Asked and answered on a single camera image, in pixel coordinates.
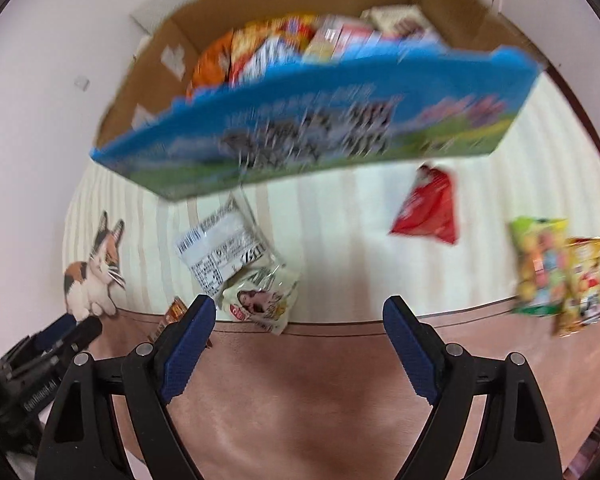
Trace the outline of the red triangular snack packet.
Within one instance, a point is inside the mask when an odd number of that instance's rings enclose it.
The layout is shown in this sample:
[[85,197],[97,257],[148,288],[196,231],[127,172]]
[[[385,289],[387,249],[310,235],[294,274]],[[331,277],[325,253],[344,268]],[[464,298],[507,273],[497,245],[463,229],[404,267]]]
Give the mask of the red triangular snack packet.
[[433,237],[454,245],[458,240],[458,229],[451,175],[437,166],[420,166],[411,192],[404,200],[389,233]]

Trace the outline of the yellow red noodle bag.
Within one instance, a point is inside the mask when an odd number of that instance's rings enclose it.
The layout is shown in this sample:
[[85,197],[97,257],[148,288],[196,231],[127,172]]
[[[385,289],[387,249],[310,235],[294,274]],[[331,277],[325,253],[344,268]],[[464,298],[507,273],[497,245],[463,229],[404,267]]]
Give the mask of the yellow red noodle bag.
[[230,43],[228,83],[248,84],[274,65],[299,61],[315,35],[317,21],[314,14],[290,14],[236,29]]

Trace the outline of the yellow clear cracker bag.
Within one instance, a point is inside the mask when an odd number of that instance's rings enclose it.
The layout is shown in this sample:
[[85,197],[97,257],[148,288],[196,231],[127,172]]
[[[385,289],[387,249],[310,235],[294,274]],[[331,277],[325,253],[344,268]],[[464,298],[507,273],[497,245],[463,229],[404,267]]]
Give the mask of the yellow clear cracker bag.
[[305,63],[328,63],[335,52],[336,44],[347,19],[341,15],[321,16],[316,25],[316,32],[302,55]]

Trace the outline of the white chocolate biscuit packet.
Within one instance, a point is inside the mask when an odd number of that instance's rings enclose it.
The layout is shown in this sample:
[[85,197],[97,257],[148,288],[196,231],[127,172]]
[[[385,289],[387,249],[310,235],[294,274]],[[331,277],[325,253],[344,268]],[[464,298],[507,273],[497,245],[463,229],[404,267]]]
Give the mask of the white chocolate biscuit packet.
[[437,37],[437,31],[417,4],[407,6],[374,6],[361,14],[384,35],[403,39]]

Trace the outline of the orange chip bag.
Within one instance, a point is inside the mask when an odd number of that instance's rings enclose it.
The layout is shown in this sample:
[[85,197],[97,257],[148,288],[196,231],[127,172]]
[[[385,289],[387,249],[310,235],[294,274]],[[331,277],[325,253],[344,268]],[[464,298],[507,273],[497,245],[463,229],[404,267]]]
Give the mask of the orange chip bag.
[[233,37],[234,30],[230,29],[202,52],[187,87],[187,99],[192,100],[200,90],[218,88],[227,83]]

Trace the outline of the red white spicy strip packet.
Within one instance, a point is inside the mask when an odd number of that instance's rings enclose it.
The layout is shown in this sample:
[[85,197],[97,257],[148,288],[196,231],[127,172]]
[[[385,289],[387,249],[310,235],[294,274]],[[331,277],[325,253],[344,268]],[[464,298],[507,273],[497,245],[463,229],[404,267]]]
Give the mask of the red white spicy strip packet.
[[376,32],[373,25],[359,20],[339,20],[335,30],[333,60],[340,60],[348,51],[362,46]]

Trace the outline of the brown pastry packet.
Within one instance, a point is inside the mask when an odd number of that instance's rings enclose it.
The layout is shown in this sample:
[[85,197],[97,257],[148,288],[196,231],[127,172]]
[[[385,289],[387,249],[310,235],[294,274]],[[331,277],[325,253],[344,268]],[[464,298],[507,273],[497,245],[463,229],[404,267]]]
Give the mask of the brown pastry packet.
[[170,352],[184,348],[211,349],[214,324],[215,306],[210,297],[198,295],[189,306],[175,298],[149,341],[156,348],[168,348]]

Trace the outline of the yellow panda snack bag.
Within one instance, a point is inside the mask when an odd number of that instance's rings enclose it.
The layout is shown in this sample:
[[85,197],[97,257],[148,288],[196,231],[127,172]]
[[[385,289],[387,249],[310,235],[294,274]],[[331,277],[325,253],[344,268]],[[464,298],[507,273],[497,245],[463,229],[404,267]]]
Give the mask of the yellow panda snack bag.
[[570,238],[567,256],[567,292],[556,318],[559,337],[600,320],[600,237]]

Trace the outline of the grey white snack bag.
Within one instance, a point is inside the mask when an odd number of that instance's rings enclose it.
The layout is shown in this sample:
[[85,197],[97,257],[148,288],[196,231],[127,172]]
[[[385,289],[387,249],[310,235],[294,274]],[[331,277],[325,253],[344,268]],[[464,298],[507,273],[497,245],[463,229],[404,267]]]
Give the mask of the grey white snack bag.
[[175,250],[202,292],[212,298],[238,273],[275,260],[247,207],[233,194],[183,234],[175,243]]

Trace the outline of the colourful candy balls bag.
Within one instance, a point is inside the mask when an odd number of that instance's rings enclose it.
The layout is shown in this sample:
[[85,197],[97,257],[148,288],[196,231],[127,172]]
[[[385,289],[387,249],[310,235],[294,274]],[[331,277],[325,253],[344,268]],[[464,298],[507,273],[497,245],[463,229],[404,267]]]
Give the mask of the colourful candy balls bag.
[[517,217],[509,231],[517,254],[516,313],[558,315],[567,295],[566,219]]

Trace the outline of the cream woman picture packet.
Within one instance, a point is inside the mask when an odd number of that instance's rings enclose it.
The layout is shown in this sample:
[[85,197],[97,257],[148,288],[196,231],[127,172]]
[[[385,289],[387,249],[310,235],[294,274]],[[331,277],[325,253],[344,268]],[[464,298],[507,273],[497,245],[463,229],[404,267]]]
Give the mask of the cream woman picture packet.
[[233,321],[280,335],[296,304],[299,283],[300,274],[283,264],[246,266],[223,286],[219,308]]

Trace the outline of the blue milk cardboard box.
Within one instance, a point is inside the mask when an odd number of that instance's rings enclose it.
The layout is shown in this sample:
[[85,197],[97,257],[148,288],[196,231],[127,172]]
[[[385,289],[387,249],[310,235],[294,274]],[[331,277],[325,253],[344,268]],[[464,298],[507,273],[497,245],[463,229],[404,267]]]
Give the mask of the blue milk cardboard box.
[[[375,28],[340,60],[301,57],[186,98],[198,58],[230,29],[290,14],[366,22],[367,9],[408,4],[436,38]],[[182,200],[342,166],[489,154],[541,70],[530,44],[480,0],[196,0],[166,18],[134,62],[91,156]]]

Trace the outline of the wall socket left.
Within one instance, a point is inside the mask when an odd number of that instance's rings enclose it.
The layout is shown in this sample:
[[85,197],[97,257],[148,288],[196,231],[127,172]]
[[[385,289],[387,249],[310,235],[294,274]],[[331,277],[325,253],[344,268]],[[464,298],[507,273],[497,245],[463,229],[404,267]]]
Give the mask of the wall socket left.
[[90,80],[85,76],[77,76],[74,80],[74,85],[81,91],[86,91],[88,86],[90,85]]

